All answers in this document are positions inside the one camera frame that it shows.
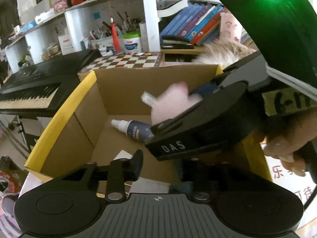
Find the person right hand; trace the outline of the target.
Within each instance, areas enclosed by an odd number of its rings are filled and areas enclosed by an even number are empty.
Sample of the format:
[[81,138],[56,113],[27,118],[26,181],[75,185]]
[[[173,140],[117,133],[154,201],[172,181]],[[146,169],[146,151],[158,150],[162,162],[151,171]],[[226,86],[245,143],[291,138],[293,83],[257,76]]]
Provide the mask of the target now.
[[264,155],[281,160],[297,176],[306,176],[304,159],[294,153],[316,138],[316,108],[290,115],[286,126],[266,136]]

